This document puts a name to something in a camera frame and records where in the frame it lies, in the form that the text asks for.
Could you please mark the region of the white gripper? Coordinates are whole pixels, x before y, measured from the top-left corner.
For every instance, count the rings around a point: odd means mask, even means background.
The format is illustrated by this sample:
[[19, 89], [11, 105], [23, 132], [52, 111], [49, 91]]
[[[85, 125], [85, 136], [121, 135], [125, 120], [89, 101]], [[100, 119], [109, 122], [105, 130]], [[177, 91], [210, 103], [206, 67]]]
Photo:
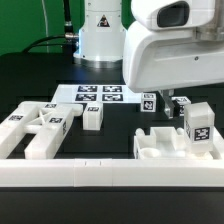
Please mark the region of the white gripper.
[[172, 119], [173, 89], [224, 82], [224, 42], [197, 41], [192, 30], [150, 31], [134, 22], [124, 45], [123, 78], [133, 92], [162, 90]]

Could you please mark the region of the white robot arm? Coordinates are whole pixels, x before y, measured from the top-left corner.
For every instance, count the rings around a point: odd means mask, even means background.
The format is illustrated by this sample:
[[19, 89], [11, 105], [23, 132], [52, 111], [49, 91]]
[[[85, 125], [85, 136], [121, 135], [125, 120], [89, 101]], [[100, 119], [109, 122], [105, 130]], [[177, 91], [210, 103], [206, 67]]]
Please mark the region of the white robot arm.
[[121, 0], [84, 4], [75, 62], [121, 67], [134, 92], [224, 82], [224, 0], [131, 0], [129, 28]]

